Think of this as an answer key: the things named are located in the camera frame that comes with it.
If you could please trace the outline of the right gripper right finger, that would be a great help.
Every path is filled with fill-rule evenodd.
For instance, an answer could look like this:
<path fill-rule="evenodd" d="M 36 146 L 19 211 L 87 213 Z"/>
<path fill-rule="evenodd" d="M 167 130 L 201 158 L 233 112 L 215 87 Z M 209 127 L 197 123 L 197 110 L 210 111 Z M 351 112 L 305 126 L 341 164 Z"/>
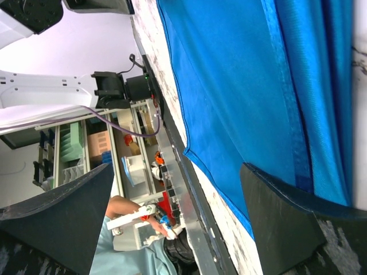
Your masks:
<path fill-rule="evenodd" d="M 366 274 L 366 211 L 326 201 L 243 163 L 263 274 Z"/>

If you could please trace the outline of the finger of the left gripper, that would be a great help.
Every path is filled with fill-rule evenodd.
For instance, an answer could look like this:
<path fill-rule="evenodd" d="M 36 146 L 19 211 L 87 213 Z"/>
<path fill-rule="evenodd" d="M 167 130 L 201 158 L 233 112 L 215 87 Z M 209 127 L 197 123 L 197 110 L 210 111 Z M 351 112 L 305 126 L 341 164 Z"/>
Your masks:
<path fill-rule="evenodd" d="M 64 3 L 76 13 L 135 14 L 132 1 L 126 0 L 65 0 Z"/>

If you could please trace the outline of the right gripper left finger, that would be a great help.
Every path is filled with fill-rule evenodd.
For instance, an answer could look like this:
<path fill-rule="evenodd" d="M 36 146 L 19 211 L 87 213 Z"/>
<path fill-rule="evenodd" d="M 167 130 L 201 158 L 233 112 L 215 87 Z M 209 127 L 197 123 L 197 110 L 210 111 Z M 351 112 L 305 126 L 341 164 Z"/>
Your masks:
<path fill-rule="evenodd" d="M 89 274 L 113 168 L 1 209 L 1 274 Z"/>

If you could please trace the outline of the blue satin napkin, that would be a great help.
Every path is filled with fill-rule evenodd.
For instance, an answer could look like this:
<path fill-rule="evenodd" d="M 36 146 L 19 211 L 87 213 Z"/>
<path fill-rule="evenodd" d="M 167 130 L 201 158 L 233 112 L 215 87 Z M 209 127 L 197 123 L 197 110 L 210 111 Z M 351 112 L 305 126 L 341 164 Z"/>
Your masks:
<path fill-rule="evenodd" d="M 185 155 L 247 232 L 243 163 L 352 205 L 352 1 L 158 1 Z"/>

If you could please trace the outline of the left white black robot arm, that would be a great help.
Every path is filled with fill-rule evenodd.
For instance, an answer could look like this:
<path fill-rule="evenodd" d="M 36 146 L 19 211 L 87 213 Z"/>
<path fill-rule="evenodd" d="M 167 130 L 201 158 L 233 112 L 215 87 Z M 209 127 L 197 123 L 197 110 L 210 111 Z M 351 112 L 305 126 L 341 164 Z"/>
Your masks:
<path fill-rule="evenodd" d="M 131 1 L 1 1 L 1 48 L 41 34 L 61 21 L 64 9 L 75 13 L 134 15 Z M 150 99 L 149 74 L 128 79 L 122 73 L 47 76 L 1 72 L 1 108 L 22 105 L 75 105 L 96 109 L 128 109 Z"/>

